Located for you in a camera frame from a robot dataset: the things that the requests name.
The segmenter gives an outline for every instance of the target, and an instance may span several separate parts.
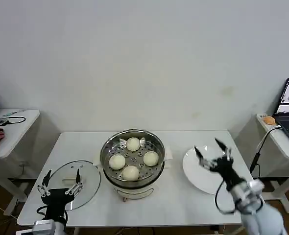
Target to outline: floor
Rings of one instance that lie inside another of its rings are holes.
[[[271,191],[272,186],[269,182],[265,183],[265,191]],[[5,191],[2,187],[0,187],[0,207],[5,209],[7,204],[11,200],[11,195]],[[289,214],[287,214],[281,203],[278,201],[268,201],[272,206],[276,207],[282,214],[284,218],[285,228],[289,234]],[[14,215],[18,216],[21,211],[23,204],[17,204],[16,211]],[[231,231],[238,226],[226,226],[226,231]],[[21,227],[16,224],[14,219],[11,219],[7,216],[4,216],[0,211],[0,235],[13,235],[15,231],[28,229],[27,227]],[[73,232],[73,228],[67,228],[67,234],[71,235]],[[204,234],[214,234],[208,227],[155,227],[155,228],[126,228],[123,231],[121,228],[87,228],[81,229],[80,235],[162,235],[162,234],[181,234],[181,235],[204,235]],[[245,231],[239,233],[239,235],[247,234]]]

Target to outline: white plate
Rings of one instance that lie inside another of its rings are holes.
[[[218,158],[222,155],[222,151],[217,146],[212,147],[209,145],[198,146],[198,150],[202,153],[203,157],[211,160]],[[188,180],[198,189],[215,195],[219,184],[222,182],[222,177],[218,173],[210,172],[199,165],[199,159],[195,153],[194,148],[188,150],[183,159],[183,169]]]

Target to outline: steamed bun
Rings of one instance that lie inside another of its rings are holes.
[[[123,179],[128,181],[135,181],[139,178],[139,170],[134,165],[129,165],[121,173]]]
[[[148,166],[157,165],[159,161],[159,155],[154,151],[149,151],[144,155],[144,164]]]
[[[136,137],[129,138],[126,142],[126,147],[130,151],[137,151],[140,148],[140,141]]]
[[[121,154],[115,154],[110,158],[110,167],[113,170],[119,170],[122,169],[125,166],[126,159],[123,155]]]

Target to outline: white table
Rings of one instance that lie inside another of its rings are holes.
[[[170,146],[173,159],[155,182],[157,190],[139,200],[122,199],[101,174],[101,185],[94,198],[86,205],[69,211],[68,227],[142,227],[240,224],[241,217],[221,214],[214,203],[214,195],[195,188],[186,178],[182,160],[194,144],[216,144],[218,138],[232,147],[234,168],[247,180],[252,180],[249,170],[227,131],[156,131],[164,143]],[[17,223],[32,226],[43,216],[36,210],[43,206],[36,185],[47,172],[54,172],[61,165],[74,160],[97,162],[103,144],[114,133],[62,133],[56,142],[35,186],[33,187]],[[229,194],[219,194],[218,202],[223,209],[232,209],[234,203]]]
[[[261,126],[268,131],[272,127],[276,126],[274,125],[267,125],[263,118],[267,116],[267,114],[257,114],[257,120],[261,124]],[[289,159],[289,138],[286,136],[286,134],[280,130],[274,130],[272,131],[269,136],[274,141],[276,146],[279,148],[279,150],[282,152],[282,154]],[[279,185],[277,181],[271,181],[271,184],[274,187],[273,192],[264,192],[262,193],[263,199],[265,200],[280,200],[283,204],[285,210],[287,213],[289,213],[289,200],[285,196],[285,193],[289,190],[289,179],[287,179],[283,184]]]
[[[0,118],[3,118],[2,115],[14,111],[17,110],[1,109]],[[15,146],[24,136],[24,134],[29,130],[34,121],[38,118],[39,114],[40,114],[39,110],[26,110],[23,112],[19,112],[17,114],[11,115],[10,117],[25,117],[26,121],[18,124],[0,126],[0,128],[3,128],[5,132],[4,139],[0,141],[0,159],[6,158],[13,151]],[[17,122],[19,120],[10,119],[10,121]],[[18,188],[7,178],[3,177],[2,172],[0,172],[0,185],[14,196],[4,213],[5,215],[9,215],[14,209],[17,200],[21,202],[26,201],[27,196],[24,194],[24,189],[27,187],[28,184],[27,183],[21,184],[20,188]]]

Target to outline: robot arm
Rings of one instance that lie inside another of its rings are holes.
[[[281,214],[261,198],[264,184],[258,179],[247,182],[239,177],[233,169],[234,159],[231,155],[231,148],[217,139],[216,142],[222,150],[222,156],[212,161],[205,159],[196,147],[194,149],[199,158],[199,164],[211,172],[219,173],[226,183],[227,191],[233,197],[235,209],[222,211],[217,205],[216,195],[216,206],[219,211],[223,214],[239,211],[242,223],[249,235],[287,235]]]
[[[16,235],[66,235],[64,228],[68,215],[65,206],[73,201],[83,189],[82,178],[78,169],[76,180],[72,187],[48,189],[50,175],[51,170],[43,178],[42,184],[37,185],[42,202],[45,204],[45,206],[37,210],[37,213],[44,215],[44,219],[36,221],[32,229],[17,231]],[[40,212],[44,208],[47,209],[46,213]]]

